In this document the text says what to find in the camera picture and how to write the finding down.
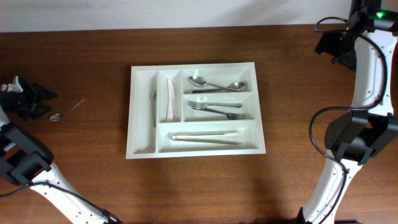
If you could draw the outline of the small dark teaspoon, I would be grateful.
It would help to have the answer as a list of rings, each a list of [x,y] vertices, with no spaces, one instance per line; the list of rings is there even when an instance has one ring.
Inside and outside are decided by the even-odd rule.
[[[64,111],[63,113],[55,113],[50,116],[51,121],[61,121],[69,112],[73,111],[76,107],[78,107],[80,104],[82,104],[85,101],[85,99],[82,99],[79,101],[77,104],[72,106],[70,109]]]

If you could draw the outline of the small steel teaspoon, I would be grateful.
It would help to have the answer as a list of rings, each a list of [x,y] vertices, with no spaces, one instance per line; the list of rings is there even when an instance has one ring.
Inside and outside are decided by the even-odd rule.
[[[154,90],[150,93],[150,103],[151,103],[151,112],[152,112],[152,122],[154,127],[156,127],[156,103],[157,100],[157,90]]]

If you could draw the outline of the steel fork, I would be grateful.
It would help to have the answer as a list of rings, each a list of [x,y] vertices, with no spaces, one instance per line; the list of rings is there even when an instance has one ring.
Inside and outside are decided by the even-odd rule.
[[[206,111],[206,112],[210,112],[210,113],[222,114],[222,115],[225,115],[230,120],[247,119],[248,118],[248,116],[246,116],[245,114],[227,113],[227,112],[213,110],[213,109],[209,109],[209,108],[203,108],[203,109],[197,108],[197,110]]]
[[[206,103],[206,102],[197,102],[197,101],[187,101],[188,106],[193,106],[195,108],[206,108],[207,106],[224,106],[224,107],[232,107],[232,108],[241,108],[243,106],[242,103]]]

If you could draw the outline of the pink plastic knife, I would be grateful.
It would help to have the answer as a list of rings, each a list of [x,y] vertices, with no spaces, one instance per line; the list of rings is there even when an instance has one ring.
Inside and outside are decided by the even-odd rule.
[[[168,90],[168,103],[167,103],[166,121],[172,122],[174,120],[173,99],[175,97],[175,89],[171,79],[167,80],[167,90]]]

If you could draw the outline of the steel tweezers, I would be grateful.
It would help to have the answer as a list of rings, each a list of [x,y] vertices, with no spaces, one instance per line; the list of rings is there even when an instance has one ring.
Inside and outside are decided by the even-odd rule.
[[[211,143],[211,144],[231,144],[231,145],[241,144],[241,141],[233,141],[228,139],[228,137],[234,135],[236,135],[236,133],[172,134],[170,138],[173,141],[202,142],[202,143]]]

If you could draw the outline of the steel tablespoon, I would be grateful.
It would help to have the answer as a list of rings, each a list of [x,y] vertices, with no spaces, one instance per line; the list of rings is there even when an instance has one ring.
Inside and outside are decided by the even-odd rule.
[[[247,82],[234,82],[226,87],[226,89],[207,89],[207,90],[193,90],[192,93],[222,93],[222,92],[241,92],[248,89]]]
[[[208,83],[204,78],[199,77],[197,75],[188,77],[188,81],[192,85],[194,85],[196,87],[201,87],[202,88],[202,87],[206,87],[206,86],[209,85],[209,86],[214,86],[214,87],[221,88],[221,89],[226,89],[225,86],[221,86],[221,85],[217,85],[217,84],[213,84],[213,83]]]

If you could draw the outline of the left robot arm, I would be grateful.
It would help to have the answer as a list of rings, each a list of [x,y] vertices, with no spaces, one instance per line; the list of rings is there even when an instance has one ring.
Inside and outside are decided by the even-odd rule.
[[[1,85],[1,177],[19,186],[18,192],[37,192],[72,223],[120,223],[116,215],[82,197],[64,178],[52,152],[7,117],[13,112],[21,119],[37,119],[50,111],[43,101],[55,97],[19,77]]]

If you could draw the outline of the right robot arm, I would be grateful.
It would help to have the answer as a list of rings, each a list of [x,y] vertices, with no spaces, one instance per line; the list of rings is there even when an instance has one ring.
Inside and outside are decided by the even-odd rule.
[[[331,55],[356,72],[350,106],[334,106],[317,111],[310,121],[324,112],[344,111],[325,133],[326,149],[313,146],[326,158],[310,200],[294,223],[335,223],[341,200],[352,181],[370,158],[376,157],[397,137],[397,118],[391,103],[392,59],[397,44],[397,12],[385,1],[354,0],[349,16],[341,20],[343,29],[319,29],[322,37],[317,54]]]

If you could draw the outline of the white plastic cutlery tray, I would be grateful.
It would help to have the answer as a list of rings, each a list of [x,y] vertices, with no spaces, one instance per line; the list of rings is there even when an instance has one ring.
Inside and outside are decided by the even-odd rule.
[[[197,75],[208,83],[227,87],[234,82],[247,82],[241,92],[192,93],[193,90],[217,89],[196,87],[188,77]],[[174,84],[174,120],[166,121],[167,80]],[[156,127],[152,122],[150,93],[157,90]],[[206,103],[242,103],[241,108],[207,106],[227,113],[245,114],[247,119],[230,120],[225,115],[197,110],[187,101]],[[211,144],[173,141],[172,134],[236,133],[229,140],[241,144]],[[263,154],[266,151],[255,64],[213,63],[192,65],[153,65],[131,68],[127,159],[166,157],[220,156]]]

